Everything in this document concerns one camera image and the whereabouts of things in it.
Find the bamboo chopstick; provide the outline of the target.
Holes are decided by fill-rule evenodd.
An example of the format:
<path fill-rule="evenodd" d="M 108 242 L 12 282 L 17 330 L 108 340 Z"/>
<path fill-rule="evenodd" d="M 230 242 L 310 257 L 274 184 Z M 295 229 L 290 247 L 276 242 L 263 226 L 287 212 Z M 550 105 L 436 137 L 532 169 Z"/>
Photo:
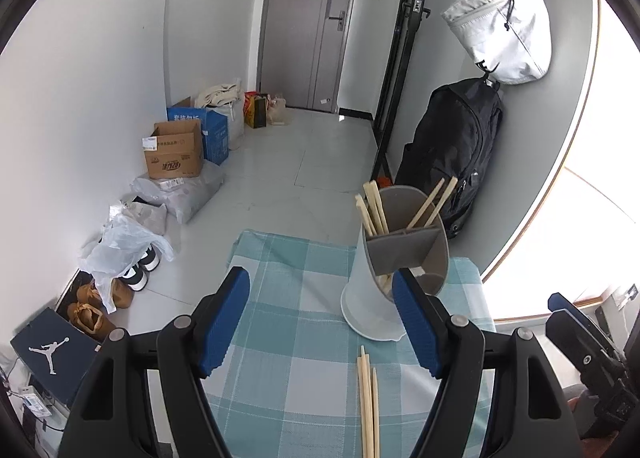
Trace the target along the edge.
<path fill-rule="evenodd" d="M 360 346 L 360 354 L 357 357 L 359 395 L 360 395 L 360 416 L 362 432 L 362 456 L 366 458 L 374 457 L 374 435 L 373 435 L 373 412 L 372 393 L 370 383 L 370 369 L 367 361 L 368 354 L 364 346 Z"/>
<path fill-rule="evenodd" d="M 381 457 L 380 439 L 380 399 L 378 398 L 378 374 L 375 368 L 371 368 L 371 404 L 372 404 L 372 438 L 374 458 Z"/>

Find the white utensil holder cup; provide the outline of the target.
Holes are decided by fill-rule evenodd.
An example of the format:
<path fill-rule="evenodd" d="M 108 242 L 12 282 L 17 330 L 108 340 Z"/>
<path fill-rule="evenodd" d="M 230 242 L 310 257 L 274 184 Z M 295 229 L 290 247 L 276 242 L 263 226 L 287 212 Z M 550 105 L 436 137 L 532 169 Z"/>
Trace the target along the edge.
<path fill-rule="evenodd" d="M 449 249 L 444 225 L 429 207 L 416 225 L 410 222 L 427 195 L 409 186 L 381 190 L 381 201 L 390 231 L 371 237 L 360 231 L 349 281 L 341 295 L 345 321 L 361 337 L 376 342 L 397 342 L 405 335 L 390 291 L 390 277 L 408 268 L 427 294 L 437 294 L 445 283 Z"/>

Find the dark jordan shoe box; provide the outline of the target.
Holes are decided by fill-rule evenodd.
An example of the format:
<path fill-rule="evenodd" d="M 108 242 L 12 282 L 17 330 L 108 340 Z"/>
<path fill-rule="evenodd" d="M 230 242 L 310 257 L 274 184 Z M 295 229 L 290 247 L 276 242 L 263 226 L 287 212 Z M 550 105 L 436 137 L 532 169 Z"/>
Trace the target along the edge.
<path fill-rule="evenodd" d="M 10 341 L 36 381 L 70 408 L 89 370 L 99 342 L 45 308 Z"/>

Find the brown shoe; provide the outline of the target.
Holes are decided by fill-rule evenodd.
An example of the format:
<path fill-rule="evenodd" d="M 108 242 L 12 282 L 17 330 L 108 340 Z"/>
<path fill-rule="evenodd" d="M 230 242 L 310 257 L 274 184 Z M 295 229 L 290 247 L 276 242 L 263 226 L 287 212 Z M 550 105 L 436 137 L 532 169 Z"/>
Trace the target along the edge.
<path fill-rule="evenodd" d="M 98 342 L 103 342 L 116 329 L 107 314 L 88 303 L 72 303 L 67 306 L 66 314 L 73 326 Z"/>

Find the white black sneaker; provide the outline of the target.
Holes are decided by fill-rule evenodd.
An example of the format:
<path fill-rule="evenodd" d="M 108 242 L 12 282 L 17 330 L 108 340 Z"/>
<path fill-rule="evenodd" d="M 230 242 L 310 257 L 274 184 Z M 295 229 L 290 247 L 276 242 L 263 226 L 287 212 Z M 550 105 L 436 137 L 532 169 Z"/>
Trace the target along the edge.
<path fill-rule="evenodd" d="M 132 291 L 139 292 L 145 288 L 150 274 L 157 269 L 158 265 L 160 265 L 160 256 L 150 245 L 144 252 L 142 259 L 132 265 L 125 274 L 119 277 L 119 280 L 128 285 Z"/>

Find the white plastic bag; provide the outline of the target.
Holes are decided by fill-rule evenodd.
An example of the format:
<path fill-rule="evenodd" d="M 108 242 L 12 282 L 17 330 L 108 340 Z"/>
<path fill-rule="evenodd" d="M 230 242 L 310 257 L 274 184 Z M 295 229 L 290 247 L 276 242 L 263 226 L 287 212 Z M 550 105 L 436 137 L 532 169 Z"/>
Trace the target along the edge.
<path fill-rule="evenodd" d="M 167 215 L 164 205 L 113 205 L 101 234 L 81 249 L 78 268 L 94 278 L 108 314 L 116 311 L 112 280 L 124 276 L 147 248 L 152 247 L 168 262 L 175 259 L 175 249 L 165 237 Z"/>

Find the teal checked tablecloth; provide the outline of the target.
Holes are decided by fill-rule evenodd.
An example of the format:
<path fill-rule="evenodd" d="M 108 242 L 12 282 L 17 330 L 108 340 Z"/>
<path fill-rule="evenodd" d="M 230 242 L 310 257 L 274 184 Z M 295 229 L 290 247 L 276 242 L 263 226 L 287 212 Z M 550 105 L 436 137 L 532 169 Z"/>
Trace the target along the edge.
<path fill-rule="evenodd" d="M 360 353 L 378 375 L 382 455 L 411 454 L 438 384 L 409 341 L 369 341 L 345 322 L 340 299 L 355 254 L 255 230 L 236 239 L 230 264 L 250 275 L 250 298 L 204 383 L 232 456 L 359 456 Z"/>

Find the grey parcel bag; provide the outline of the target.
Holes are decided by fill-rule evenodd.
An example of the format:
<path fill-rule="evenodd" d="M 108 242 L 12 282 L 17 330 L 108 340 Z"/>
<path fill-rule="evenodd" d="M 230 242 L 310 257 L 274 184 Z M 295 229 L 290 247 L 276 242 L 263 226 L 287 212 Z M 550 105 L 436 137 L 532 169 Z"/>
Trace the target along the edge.
<path fill-rule="evenodd" d="M 131 181 L 130 189 L 149 204 L 164 205 L 180 225 L 186 225 L 216 195 L 225 179 L 220 166 L 205 161 L 198 176 L 153 179 L 144 174 Z"/>

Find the brown cardboard box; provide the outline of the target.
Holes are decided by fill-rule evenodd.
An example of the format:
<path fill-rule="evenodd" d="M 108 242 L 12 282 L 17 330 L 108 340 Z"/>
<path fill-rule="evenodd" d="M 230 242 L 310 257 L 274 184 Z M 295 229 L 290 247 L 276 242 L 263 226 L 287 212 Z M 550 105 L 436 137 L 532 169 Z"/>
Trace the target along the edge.
<path fill-rule="evenodd" d="M 204 161 L 201 122 L 155 123 L 152 134 L 142 139 L 142 150 L 149 178 L 198 177 Z"/>

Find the blue cardboard box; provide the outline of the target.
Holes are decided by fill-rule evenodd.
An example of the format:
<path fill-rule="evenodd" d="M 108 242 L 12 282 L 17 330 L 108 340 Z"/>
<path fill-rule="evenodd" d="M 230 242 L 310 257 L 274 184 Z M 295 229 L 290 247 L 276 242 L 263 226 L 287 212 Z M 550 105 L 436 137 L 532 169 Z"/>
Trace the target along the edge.
<path fill-rule="evenodd" d="M 214 108 L 193 108 L 193 106 L 170 106 L 167 109 L 169 121 L 198 120 L 201 122 L 204 158 L 221 165 L 229 155 L 228 118 Z"/>

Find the black backpack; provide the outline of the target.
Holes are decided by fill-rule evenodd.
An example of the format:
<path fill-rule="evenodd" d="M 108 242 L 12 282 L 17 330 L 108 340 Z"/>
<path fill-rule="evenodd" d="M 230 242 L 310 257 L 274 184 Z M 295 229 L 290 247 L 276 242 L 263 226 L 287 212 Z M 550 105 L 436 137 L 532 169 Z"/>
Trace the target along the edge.
<path fill-rule="evenodd" d="M 467 78 L 432 92 L 413 140 L 405 144 L 395 183 L 430 193 L 442 179 L 458 182 L 439 211 L 449 239 L 469 218 L 500 129 L 500 84 Z"/>

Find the beige tote bag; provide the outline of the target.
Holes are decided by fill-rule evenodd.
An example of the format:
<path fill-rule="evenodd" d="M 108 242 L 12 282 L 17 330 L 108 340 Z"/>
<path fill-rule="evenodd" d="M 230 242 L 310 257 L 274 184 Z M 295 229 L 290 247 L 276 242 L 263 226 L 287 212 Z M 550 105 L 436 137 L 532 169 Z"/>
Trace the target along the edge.
<path fill-rule="evenodd" d="M 239 78 L 231 83 L 218 84 L 202 90 L 194 99 L 195 108 L 219 108 L 238 101 L 242 94 Z"/>

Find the yellow black bag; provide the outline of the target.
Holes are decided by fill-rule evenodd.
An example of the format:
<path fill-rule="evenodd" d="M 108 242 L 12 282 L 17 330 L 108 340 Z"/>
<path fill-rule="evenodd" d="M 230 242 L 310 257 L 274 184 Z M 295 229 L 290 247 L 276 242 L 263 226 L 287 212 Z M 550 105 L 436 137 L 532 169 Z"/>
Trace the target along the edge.
<path fill-rule="evenodd" d="M 243 115 L 244 122 L 252 129 L 262 129 L 267 126 L 268 95 L 261 92 L 246 92 L 244 94 Z"/>

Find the white hanging bag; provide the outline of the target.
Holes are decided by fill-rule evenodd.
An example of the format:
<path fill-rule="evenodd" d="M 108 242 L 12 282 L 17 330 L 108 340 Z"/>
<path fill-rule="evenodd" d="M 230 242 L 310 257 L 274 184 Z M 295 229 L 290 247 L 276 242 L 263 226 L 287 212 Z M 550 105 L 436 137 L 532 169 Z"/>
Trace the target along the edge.
<path fill-rule="evenodd" d="M 547 74 L 552 42 L 544 0 L 455 0 L 442 18 L 475 66 L 498 83 Z"/>

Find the grey door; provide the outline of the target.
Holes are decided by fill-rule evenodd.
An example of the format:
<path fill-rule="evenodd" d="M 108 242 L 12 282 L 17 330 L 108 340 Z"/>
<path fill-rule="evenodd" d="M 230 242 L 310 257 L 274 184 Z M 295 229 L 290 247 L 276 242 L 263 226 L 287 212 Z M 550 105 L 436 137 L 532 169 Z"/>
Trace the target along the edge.
<path fill-rule="evenodd" d="M 354 0 L 264 0 L 257 89 L 335 113 Z"/>

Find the black door frame stand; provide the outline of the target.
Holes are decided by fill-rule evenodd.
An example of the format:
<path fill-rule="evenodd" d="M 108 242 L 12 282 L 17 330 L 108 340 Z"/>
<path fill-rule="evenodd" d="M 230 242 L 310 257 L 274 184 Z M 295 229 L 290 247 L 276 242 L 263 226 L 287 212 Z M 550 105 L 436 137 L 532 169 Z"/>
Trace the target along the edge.
<path fill-rule="evenodd" d="M 425 0 L 399 0 L 390 54 L 373 121 L 378 150 L 373 162 L 372 179 L 378 176 L 390 177 L 386 155 L 405 85 L 411 51 L 422 21 L 430 15 L 431 9 L 425 6 Z"/>

